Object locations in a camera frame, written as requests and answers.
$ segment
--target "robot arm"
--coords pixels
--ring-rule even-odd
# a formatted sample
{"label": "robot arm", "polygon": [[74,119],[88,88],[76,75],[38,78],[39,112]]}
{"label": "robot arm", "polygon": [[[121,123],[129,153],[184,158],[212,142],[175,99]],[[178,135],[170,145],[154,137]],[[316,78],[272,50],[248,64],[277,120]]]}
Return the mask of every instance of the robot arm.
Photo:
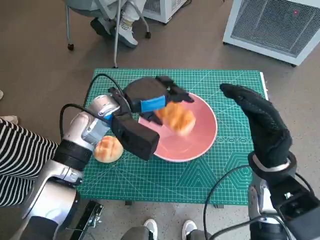
{"label": "robot arm", "polygon": [[64,134],[54,158],[46,162],[22,205],[22,225],[11,240],[51,240],[70,224],[79,195],[83,170],[95,145],[111,129],[123,148],[148,160],[157,149],[159,135],[136,122],[132,113],[152,112],[170,101],[193,102],[188,93],[167,76],[145,77],[123,91],[110,88],[88,109],[105,121],[80,112]]}
{"label": "robot arm", "polygon": [[[250,219],[277,215],[297,240],[320,236],[320,201],[295,180],[296,157],[289,152],[290,132],[271,102],[243,86],[222,84],[227,98],[233,99],[248,117],[254,152],[248,162],[252,182],[248,188]],[[279,222],[262,217],[250,225],[252,240],[286,240]]]}

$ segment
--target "green cutting mat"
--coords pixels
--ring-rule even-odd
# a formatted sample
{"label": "green cutting mat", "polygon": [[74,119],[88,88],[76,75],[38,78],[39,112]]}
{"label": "green cutting mat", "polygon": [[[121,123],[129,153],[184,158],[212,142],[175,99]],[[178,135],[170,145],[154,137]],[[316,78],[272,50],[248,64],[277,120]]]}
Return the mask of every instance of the green cutting mat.
{"label": "green cutting mat", "polygon": [[[84,198],[203,204],[219,178],[234,167],[248,164],[247,156],[253,149],[248,120],[233,100],[224,97],[219,85],[239,84],[265,96],[263,75],[259,71],[101,68],[94,75],[99,73],[112,76],[122,88],[141,77],[170,76],[212,107],[218,132],[212,148],[190,162],[172,163],[156,156],[144,161],[129,152],[124,152],[114,163],[100,163],[92,158],[78,187]],[[88,103],[112,86],[110,80],[99,77],[92,86]],[[251,176],[247,168],[232,173],[210,202],[247,205]]]}

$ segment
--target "black cable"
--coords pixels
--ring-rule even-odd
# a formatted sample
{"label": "black cable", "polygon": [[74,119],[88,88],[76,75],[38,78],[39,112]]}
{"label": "black cable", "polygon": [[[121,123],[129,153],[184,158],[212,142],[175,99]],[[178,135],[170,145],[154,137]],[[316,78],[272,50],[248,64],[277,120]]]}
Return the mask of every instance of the black cable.
{"label": "black cable", "polygon": [[216,239],[218,236],[220,236],[220,235],[222,235],[222,234],[225,234],[225,233],[227,233],[227,232],[229,232],[229,231],[236,230],[236,229],[238,229],[238,228],[242,228],[242,227],[244,227],[244,226],[247,226],[247,225],[253,224],[253,223],[255,223],[255,222],[258,222],[261,218],[272,218],[272,219],[277,220],[278,223],[281,224],[282,227],[284,228],[288,239],[289,239],[289,240],[292,240],[291,235],[290,235],[290,232],[289,232],[289,230],[287,229],[286,225],[279,219],[279,217],[277,217],[276,215],[272,215],[272,214],[263,214],[263,215],[260,215],[260,216],[256,216],[255,218],[253,218],[253,219],[251,219],[251,220],[248,220],[248,221],[242,222],[242,223],[240,223],[240,224],[237,224],[237,225],[233,225],[233,226],[224,228],[224,229],[216,232],[215,234],[213,234],[213,235],[209,238],[209,240],[214,240],[214,239]]}
{"label": "black cable", "polygon": [[298,178],[300,178],[302,182],[304,182],[304,184],[308,187],[310,193],[311,193],[312,195],[315,195],[314,190],[312,189],[312,187],[310,186],[310,184],[307,182],[307,180],[306,180],[303,176],[301,176],[299,173],[297,173],[297,172],[295,173],[295,175],[296,175]]}
{"label": "black cable", "polygon": [[203,209],[203,229],[204,229],[204,236],[205,236],[205,240],[209,240],[208,238],[208,231],[207,231],[207,223],[206,223],[206,215],[207,215],[207,207],[210,201],[210,198],[212,196],[212,194],[214,193],[214,191],[216,190],[216,188],[219,186],[219,184],[222,182],[223,179],[225,179],[229,174],[233,173],[234,171],[237,171],[239,169],[244,169],[250,167],[249,165],[243,165],[243,166],[237,166],[233,169],[231,169],[230,171],[228,171],[225,175],[223,175],[219,181],[216,182],[216,184],[213,186],[213,188],[211,188],[208,197],[205,200],[205,204],[204,204],[204,209]]}
{"label": "black cable", "polygon": [[93,84],[94,84],[95,81],[96,81],[99,77],[101,77],[101,76],[110,79],[110,80],[114,83],[114,85],[116,86],[116,88],[119,90],[120,94],[121,94],[122,96],[124,96],[124,92],[122,91],[121,87],[118,85],[118,83],[116,82],[116,80],[115,80],[113,77],[111,77],[111,76],[109,76],[108,74],[105,74],[105,73],[99,73],[99,74],[97,74],[97,75],[92,79],[92,81],[91,81],[91,83],[90,83],[90,85],[89,85],[89,87],[88,87],[88,90],[86,91],[85,98],[84,98],[84,103],[83,103],[83,107],[85,107],[86,104],[87,104],[88,97],[89,97],[89,93],[90,93],[90,90],[91,90]]}
{"label": "black cable", "polygon": [[263,215],[260,215],[260,216],[257,216],[251,220],[248,220],[248,221],[245,221],[245,222],[242,222],[240,224],[237,224],[237,225],[234,225],[234,226],[230,226],[230,227],[227,227],[227,228],[224,228],[218,232],[216,232],[214,235],[212,235],[210,238],[208,237],[208,231],[207,231],[207,223],[206,223],[206,215],[207,215],[207,207],[208,207],[208,204],[209,204],[209,201],[210,201],[210,198],[212,196],[212,194],[214,193],[214,191],[216,190],[216,188],[219,186],[219,184],[228,176],[230,175],[231,173],[239,170],[239,169],[243,169],[243,168],[248,168],[250,167],[249,165],[242,165],[242,166],[237,166],[233,169],[231,169],[230,171],[228,171],[225,175],[223,175],[217,182],[216,184],[213,186],[213,188],[211,188],[209,194],[208,194],[208,197],[206,198],[205,200],[205,204],[204,204],[204,209],[203,209],[203,229],[204,229],[204,236],[205,236],[205,240],[214,240],[215,238],[217,238],[218,236],[220,236],[221,234],[224,234],[226,232],[229,232],[229,231],[232,231],[232,230],[235,230],[235,229],[238,229],[238,228],[241,228],[241,227],[244,227],[246,225],[249,225],[249,224],[252,224],[252,223],[255,223],[257,221],[259,221],[261,218],[273,218],[275,220],[277,220],[284,228],[289,240],[292,240],[291,238],[291,235],[289,233],[289,230],[287,229],[287,227],[285,226],[285,224],[280,221],[280,219],[278,217],[276,217],[276,215],[272,215],[272,214],[263,214]]}
{"label": "black cable", "polygon": [[68,103],[66,105],[64,105],[62,108],[61,108],[61,111],[60,111],[60,119],[59,119],[59,130],[60,130],[60,137],[61,137],[61,141],[64,137],[64,127],[63,127],[63,121],[64,121],[64,112],[67,108],[76,108],[76,109],[80,109],[82,110],[83,112],[86,112],[87,114],[90,114],[91,116],[95,117],[96,119],[99,119],[101,120],[102,122],[105,122],[107,124],[110,124],[109,120],[103,118],[102,116],[99,116],[97,114],[95,114],[93,111],[89,110],[89,109],[86,109],[85,107],[83,106],[80,106],[78,104],[75,104],[75,103]]}
{"label": "black cable", "polygon": [[65,229],[66,229],[66,230],[72,230],[72,231],[80,231],[80,232],[83,232],[84,234],[88,234],[88,235],[92,238],[92,240],[96,240],[96,239],[95,239],[95,237],[94,237],[94,236],[92,235],[92,233],[90,233],[90,232],[83,231],[83,230],[78,229],[78,228],[69,228],[69,227],[66,227]]}

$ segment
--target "white appliance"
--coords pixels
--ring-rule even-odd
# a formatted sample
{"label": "white appliance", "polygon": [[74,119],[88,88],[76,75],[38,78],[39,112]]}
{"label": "white appliance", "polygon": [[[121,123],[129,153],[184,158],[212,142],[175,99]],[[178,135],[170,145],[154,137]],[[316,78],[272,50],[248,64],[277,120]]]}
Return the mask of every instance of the white appliance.
{"label": "white appliance", "polygon": [[145,18],[167,24],[186,1],[187,0],[147,0],[142,15]]}
{"label": "white appliance", "polygon": [[233,0],[223,43],[300,65],[320,42],[320,0]]}

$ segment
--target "gray pants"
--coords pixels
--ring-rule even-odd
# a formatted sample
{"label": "gray pants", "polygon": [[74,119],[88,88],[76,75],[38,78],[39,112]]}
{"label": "gray pants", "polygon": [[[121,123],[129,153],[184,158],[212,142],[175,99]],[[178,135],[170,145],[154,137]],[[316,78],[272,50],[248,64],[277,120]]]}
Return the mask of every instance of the gray pants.
{"label": "gray pants", "polygon": [[[121,240],[154,240],[152,232],[148,230],[145,226],[136,226],[130,228],[121,238]],[[200,230],[193,230],[186,240],[205,240],[205,232]]]}

